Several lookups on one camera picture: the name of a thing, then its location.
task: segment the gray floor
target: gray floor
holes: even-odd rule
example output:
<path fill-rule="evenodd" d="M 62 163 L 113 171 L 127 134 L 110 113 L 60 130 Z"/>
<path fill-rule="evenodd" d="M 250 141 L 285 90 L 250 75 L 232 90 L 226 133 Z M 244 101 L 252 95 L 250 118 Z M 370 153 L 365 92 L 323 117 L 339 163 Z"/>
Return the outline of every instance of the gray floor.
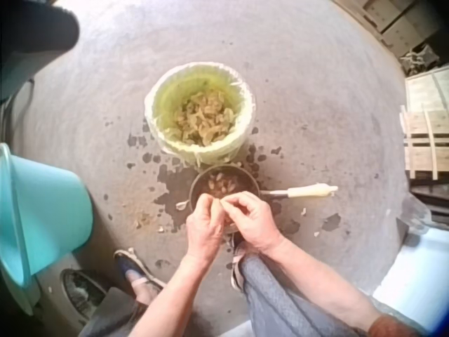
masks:
<path fill-rule="evenodd" d="M 170 279 L 187 246 L 185 213 L 174 205 L 186 199 L 195 172 L 161 153 L 147 131 L 143 99 L 170 68 L 213 60 L 240 71 L 257 99 L 257 129 L 241 158 L 256 146 L 261 185 L 340 187 L 333 198 L 277 203 L 279 226 L 366 293 L 374 291 L 401 244 L 396 216 L 406 190 L 398 118 L 405 87 L 383 46 L 327 0 L 58 3 L 78 17 L 80 40 L 36 75 L 13 151 L 85 182 L 95 227 L 76 263 L 120 284 L 112 253 L 133 246 L 157 277 Z M 261 154 L 267 159 L 257 161 Z M 140 229 L 138 218 L 146 218 Z M 230 261 L 223 245 L 196 299 L 210 334 L 247 318 L 244 299 L 229 285 Z M 56 312 L 67 312 L 57 278 L 70 263 L 39 275 L 44 289 L 53 285 L 46 301 Z"/>

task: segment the plastic bag liner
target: plastic bag liner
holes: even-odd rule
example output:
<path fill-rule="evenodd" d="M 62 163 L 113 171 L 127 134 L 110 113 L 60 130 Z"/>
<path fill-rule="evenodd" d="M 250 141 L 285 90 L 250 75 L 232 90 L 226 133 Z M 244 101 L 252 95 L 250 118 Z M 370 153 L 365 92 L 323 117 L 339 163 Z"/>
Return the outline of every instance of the plastic bag liner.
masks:
<path fill-rule="evenodd" d="M 223 140 L 208 146 L 188 145 L 167 132 L 176 128 L 175 112 L 199 91 L 224 93 L 224 105 L 236 114 L 235 125 Z M 255 99 L 249 86 L 232 68 L 215 62 L 191 62 L 166 72 L 145 98 L 145 118 L 162 150 L 196 164 L 221 164 L 233 159 L 255 119 Z"/>

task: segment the turquoise bucket rim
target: turquoise bucket rim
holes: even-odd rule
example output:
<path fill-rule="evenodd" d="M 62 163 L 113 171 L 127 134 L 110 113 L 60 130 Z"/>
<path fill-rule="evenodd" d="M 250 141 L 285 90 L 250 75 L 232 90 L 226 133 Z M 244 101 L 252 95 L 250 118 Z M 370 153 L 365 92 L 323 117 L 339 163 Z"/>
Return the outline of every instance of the turquoise bucket rim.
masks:
<path fill-rule="evenodd" d="M 6 162 L 6 180 L 9 181 L 11 189 L 11 203 L 13 205 L 13 226 L 15 233 L 15 240 L 20 253 L 20 260 L 22 262 L 22 277 L 17 278 L 17 275 L 11 272 L 11 269 L 5 264 L 3 257 L 0 255 L 0 263 L 4 270 L 8 273 L 10 278 L 19 286 L 26 287 L 31 283 L 31 274 L 29 270 L 29 261 L 27 255 L 27 247 L 25 246 L 25 236 L 23 234 L 22 220 L 20 218 L 20 211 L 18 206 L 17 192 L 15 190 L 15 183 L 13 180 L 12 160 L 9 146 L 6 143 L 0 143 L 0 161 Z"/>

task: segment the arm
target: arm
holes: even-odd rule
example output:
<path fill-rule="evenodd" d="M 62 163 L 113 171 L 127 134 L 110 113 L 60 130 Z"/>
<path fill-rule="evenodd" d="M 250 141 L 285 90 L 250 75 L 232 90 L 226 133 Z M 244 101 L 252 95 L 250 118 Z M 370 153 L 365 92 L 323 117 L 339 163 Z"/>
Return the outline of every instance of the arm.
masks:
<path fill-rule="evenodd" d="M 167 286 L 131 331 L 132 337 L 176 337 L 184 333 L 199 284 L 215 259 L 225 211 L 217 199 L 200 196 L 187 218 L 189 249 Z"/>
<path fill-rule="evenodd" d="M 311 302 L 349 326 L 364 331 L 368 331 L 380 317 L 374 305 L 358 289 L 279 232 L 266 202 L 249 192 L 242 192 L 224 198 L 222 205 L 245 240 L 278 263 Z"/>

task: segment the person's left hand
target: person's left hand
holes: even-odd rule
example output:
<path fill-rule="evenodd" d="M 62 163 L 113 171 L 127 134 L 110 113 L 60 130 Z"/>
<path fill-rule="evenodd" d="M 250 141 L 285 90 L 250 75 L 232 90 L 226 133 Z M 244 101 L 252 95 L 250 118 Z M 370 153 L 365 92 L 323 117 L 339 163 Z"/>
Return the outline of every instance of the person's left hand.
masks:
<path fill-rule="evenodd" d="M 187 256 L 208 267 L 215 259 L 222 240 L 226 212 L 220 200 L 202 194 L 194 212 L 187 218 Z"/>

